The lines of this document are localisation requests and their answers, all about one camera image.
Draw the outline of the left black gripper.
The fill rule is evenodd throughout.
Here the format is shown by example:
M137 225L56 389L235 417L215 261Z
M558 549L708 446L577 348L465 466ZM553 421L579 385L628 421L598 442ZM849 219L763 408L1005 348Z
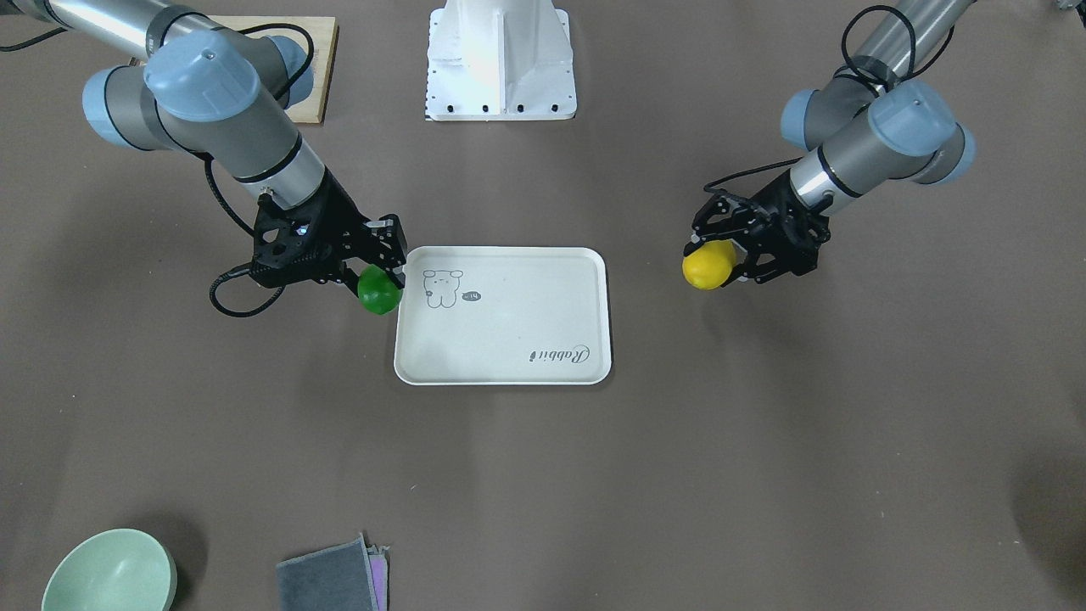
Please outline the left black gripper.
M710 241L732 241L746 252L734 267L734 281L767 283L780 275L801 276L817 268L819 251L831 238L826 211L834 194L826 191L807 205L780 174L753 198L722 188L723 179L706 184L710 196L691 221L691 254Z

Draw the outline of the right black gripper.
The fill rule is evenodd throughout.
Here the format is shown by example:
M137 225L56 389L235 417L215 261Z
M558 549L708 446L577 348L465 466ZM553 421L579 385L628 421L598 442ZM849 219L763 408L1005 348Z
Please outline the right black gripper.
M345 270L345 262L359 259L379 267L394 287L403 289L406 249L396 214L369 221L338 179L326 174L302 205L288 211L275 204L270 194L260 194L249 275L265 289L333 281L359 300L359 276Z

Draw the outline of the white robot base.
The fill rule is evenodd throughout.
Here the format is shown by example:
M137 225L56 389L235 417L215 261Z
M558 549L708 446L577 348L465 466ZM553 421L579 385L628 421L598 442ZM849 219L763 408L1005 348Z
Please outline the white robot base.
M426 120L569 120L570 20L551 1L447 1L429 15Z

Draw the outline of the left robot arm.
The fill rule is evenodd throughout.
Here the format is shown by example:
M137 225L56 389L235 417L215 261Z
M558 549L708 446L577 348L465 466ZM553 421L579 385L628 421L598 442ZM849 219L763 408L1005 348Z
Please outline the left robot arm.
M970 169L972 132L921 74L940 58L967 1L870 5L883 20L857 51L842 37L842 66L820 89L792 96L783 138L803 155L772 164L776 178L753 196L705 184L691 221L682 273L691 287L722 289L810 273L831 239L834 214L888 181L947 184Z

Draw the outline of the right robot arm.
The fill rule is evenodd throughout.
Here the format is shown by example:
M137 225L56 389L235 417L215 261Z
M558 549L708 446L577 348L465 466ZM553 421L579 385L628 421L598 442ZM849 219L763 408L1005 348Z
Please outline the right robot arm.
M218 162L257 204L251 260L229 277L260 287L341 283L372 311L395 308L405 240L395 214L368 219L287 109L313 92L313 47L253 38L171 1L4 1L61 31L140 59L84 86L86 120L106 142Z

